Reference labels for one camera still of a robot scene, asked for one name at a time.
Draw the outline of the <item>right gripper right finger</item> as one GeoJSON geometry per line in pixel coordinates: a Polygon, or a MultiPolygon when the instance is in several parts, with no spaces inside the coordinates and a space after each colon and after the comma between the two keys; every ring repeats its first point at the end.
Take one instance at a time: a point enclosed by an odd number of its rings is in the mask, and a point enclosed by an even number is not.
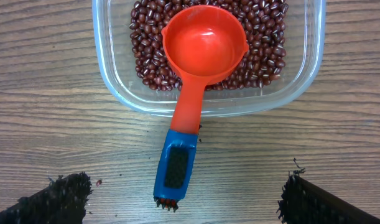
{"type": "Polygon", "coordinates": [[[282,187],[278,219],[290,224],[380,224],[375,217],[303,179],[294,170],[282,187]]]}

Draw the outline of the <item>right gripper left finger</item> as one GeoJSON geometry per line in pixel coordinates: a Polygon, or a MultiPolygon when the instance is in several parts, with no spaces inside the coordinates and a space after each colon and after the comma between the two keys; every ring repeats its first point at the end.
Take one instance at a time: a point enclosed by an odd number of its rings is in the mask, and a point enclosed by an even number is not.
{"type": "Polygon", "coordinates": [[[45,189],[1,211],[0,224],[82,224],[91,193],[86,173],[60,175],[45,189]]]}

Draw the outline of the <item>red beans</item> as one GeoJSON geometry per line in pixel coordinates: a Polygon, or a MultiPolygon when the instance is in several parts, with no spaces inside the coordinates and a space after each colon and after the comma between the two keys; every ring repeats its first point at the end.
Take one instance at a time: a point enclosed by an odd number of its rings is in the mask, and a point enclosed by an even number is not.
{"type": "Polygon", "coordinates": [[[130,12],[130,39],[136,75],[151,90],[182,89],[182,80],[167,65],[162,29],[176,13],[196,5],[211,5],[232,13],[242,24],[249,50],[235,71],[206,90],[262,88],[278,80],[285,67],[284,0],[140,0],[130,12]]]}

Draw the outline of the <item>red measuring scoop blue handle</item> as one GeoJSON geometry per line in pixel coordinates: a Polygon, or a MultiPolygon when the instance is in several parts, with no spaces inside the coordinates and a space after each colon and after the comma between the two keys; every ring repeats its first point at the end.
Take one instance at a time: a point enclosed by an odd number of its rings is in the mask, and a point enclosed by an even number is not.
{"type": "Polygon", "coordinates": [[[227,78],[249,50],[241,23],[208,5],[178,12],[162,29],[171,69],[182,79],[154,184],[158,207],[176,211],[192,175],[205,87],[227,78]]]}

